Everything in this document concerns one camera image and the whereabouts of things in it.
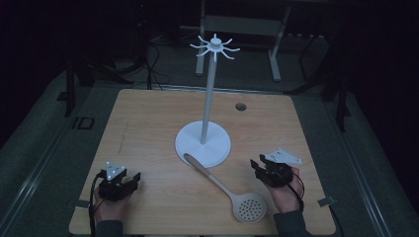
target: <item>spoon handle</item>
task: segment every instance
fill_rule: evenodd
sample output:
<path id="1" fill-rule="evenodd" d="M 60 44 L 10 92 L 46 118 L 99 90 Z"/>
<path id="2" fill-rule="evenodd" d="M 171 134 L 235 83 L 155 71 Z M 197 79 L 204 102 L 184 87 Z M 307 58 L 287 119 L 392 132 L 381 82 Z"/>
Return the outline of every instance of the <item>spoon handle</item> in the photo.
<path id="1" fill-rule="evenodd" d="M 207 168 L 205 168 L 195 157 L 185 153 L 185 159 L 197 170 L 207 176 L 211 181 L 213 181 L 220 189 L 222 189 L 230 198 L 234 197 L 234 194 L 222 183 L 220 182 Z"/>

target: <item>round white base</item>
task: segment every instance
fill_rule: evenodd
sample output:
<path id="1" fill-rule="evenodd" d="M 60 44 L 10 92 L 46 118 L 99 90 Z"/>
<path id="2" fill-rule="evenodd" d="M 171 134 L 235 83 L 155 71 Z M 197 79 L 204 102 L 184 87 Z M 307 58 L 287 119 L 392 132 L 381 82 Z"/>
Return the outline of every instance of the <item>round white base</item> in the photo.
<path id="1" fill-rule="evenodd" d="M 193 121 L 185 125 L 176 136 L 175 146 L 179 157 L 188 165 L 184 154 L 194 156 L 204 167 L 213 167 L 224 161 L 231 149 L 228 133 L 220 125 L 209 122 L 207 141 L 201 144 L 203 122 Z"/>

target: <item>gray floor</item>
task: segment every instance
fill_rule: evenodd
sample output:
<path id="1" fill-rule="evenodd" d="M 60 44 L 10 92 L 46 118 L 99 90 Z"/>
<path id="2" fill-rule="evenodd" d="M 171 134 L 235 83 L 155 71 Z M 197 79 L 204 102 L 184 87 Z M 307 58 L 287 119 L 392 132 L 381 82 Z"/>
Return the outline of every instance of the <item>gray floor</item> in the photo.
<path id="1" fill-rule="evenodd" d="M 186 43 L 154 43 L 159 49 L 155 76 L 162 88 L 154 84 L 153 89 L 205 87 L 207 74 L 195 76 L 194 49 Z M 221 58 L 218 63 L 215 88 L 281 94 L 302 85 L 298 54 L 305 44 L 306 40 L 300 38 L 284 39 L 277 56 L 281 82 L 272 80 L 265 50 L 243 48 L 231 52 L 234 60 Z M 309 72 L 316 68 L 326 49 L 323 40 L 315 42 L 304 58 Z M 155 58 L 157 51 L 151 49 L 150 62 Z M 101 80 L 97 75 L 93 88 L 77 86 L 77 105 L 70 118 L 63 116 L 65 104 L 56 100 L 65 90 L 65 73 L 52 81 L 0 151 L 1 236 L 69 236 L 74 202 L 116 96 L 122 88 L 144 89 L 146 76 L 145 69 L 128 75 L 126 79 L 135 84 L 127 86 Z M 168 78 L 170 82 L 163 85 Z M 321 86 L 292 98 L 324 191 L 337 200 L 332 208 L 342 231 L 346 236 L 419 236 L 418 216 L 397 183 L 356 98 L 349 95 L 351 116 L 345 118 L 347 131 L 342 133 L 334 121 L 336 102 L 322 102 L 320 91 Z M 76 117 L 94 118 L 95 124 L 90 130 L 72 129 Z M 19 191 L 28 195 L 19 196 Z M 340 230 L 332 236 L 341 236 Z"/>

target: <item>white mug tree stand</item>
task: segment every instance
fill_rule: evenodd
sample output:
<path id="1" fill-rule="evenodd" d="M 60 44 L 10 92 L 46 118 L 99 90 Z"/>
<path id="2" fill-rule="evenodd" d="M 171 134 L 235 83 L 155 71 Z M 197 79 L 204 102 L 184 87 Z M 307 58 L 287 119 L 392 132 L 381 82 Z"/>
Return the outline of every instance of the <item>white mug tree stand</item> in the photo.
<path id="1" fill-rule="evenodd" d="M 185 163 L 189 164 L 184 158 L 184 154 L 189 153 L 204 167 L 209 168 L 224 161 L 231 149 L 231 140 L 227 131 L 220 125 L 210 121 L 217 54 L 221 52 L 226 58 L 234 59 L 233 57 L 228 56 L 224 50 L 238 51 L 240 48 L 231 49 L 225 47 L 232 39 L 227 42 L 221 42 L 221 39 L 218 39 L 216 34 L 213 35 L 213 38 L 210 41 L 205 41 L 201 37 L 198 38 L 204 44 L 200 46 L 191 44 L 191 46 L 194 48 L 206 48 L 207 50 L 197 56 L 204 56 L 209 52 L 209 76 L 207 81 L 204 119 L 193 121 L 185 125 L 176 136 L 175 147 L 179 157 Z"/>

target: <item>wire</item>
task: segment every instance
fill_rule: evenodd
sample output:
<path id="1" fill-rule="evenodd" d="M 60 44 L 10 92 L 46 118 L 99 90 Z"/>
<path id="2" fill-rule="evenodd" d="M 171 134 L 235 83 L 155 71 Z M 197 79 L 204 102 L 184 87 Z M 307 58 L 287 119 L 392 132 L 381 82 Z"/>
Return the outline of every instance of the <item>wire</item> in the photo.
<path id="1" fill-rule="evenodd" d="M 338 227 L 339 227 L 341 236 L 344 237 L 345 236 L 345 233 L 343 232 L 342 224 L 341 224 L 338 216 L 336 215 L 336 213 L 333 210 L 332 206 L 329 205 L 329 209 L 330 209 L 330 212 L 332 213 L 333 218 L 335 219 L 336 223 L 338 224 Z"/>
<path id="2" fill-rule="evenodd" d="M 95 228 L 95 210 L 94 210 L 94 205 L 93 205 L 93 193 L 95 192 L 95 187 L 96 187 L 96 182 L 98 181 L 99 178 L 103 178 L 104 177 L 104 172 L 106 171 L 101 171 L 100 173 L 98 173 L 95 176 L 95 179 L 93 180 L 92 183 L 92 187 L 90 189 L 90 198 L 89 198 L 89 221 L 90 221 L 90 234 L 92 237 L 96 236 L 96 228 Z"/>

